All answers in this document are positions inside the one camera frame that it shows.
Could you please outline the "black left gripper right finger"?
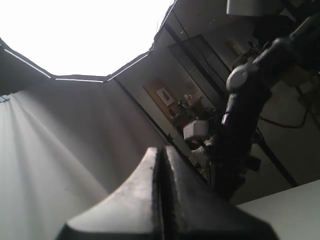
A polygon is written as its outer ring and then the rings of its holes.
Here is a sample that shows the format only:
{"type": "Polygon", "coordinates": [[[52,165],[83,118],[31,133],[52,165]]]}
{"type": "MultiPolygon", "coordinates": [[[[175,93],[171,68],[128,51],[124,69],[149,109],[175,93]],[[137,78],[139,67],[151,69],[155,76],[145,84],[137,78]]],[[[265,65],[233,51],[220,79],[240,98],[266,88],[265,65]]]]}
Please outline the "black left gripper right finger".
{"type": "Polygon", "coordinates": [[[267,222],[213,193],[173,147],[163,147],[159,165],[166,240],[278,239],[267,222]]]}

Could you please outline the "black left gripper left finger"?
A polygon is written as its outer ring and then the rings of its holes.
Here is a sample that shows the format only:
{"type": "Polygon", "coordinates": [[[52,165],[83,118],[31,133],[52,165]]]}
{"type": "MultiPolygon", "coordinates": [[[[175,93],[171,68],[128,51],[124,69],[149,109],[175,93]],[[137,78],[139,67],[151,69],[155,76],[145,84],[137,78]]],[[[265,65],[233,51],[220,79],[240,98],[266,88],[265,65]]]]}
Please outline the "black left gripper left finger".
{"type": "Polygon", "coordinates": [[[161,240],[163,220],[158,178],[161,150],[147,149],[142,160],[113,193],[68,220],[58,240],[161,240]]]}

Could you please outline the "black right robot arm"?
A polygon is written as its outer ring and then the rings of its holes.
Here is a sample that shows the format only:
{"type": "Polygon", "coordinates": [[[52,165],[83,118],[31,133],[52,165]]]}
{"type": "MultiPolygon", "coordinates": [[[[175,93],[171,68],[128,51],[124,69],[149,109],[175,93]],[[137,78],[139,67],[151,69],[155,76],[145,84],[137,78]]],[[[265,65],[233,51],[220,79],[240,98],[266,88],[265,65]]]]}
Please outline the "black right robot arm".
{"type": "Polygon", "coordinates": [[[314,13],[287,36],[268,41],[252,61],[235,68],[226,82],[228,102],[215,144],[213,191],[230,200],[245,182],[247,171],[257,171],[260,160],[251,147],[260,114],[271,89],[295,65],[312,60],[320,50],[320,14],[314,13]]]}

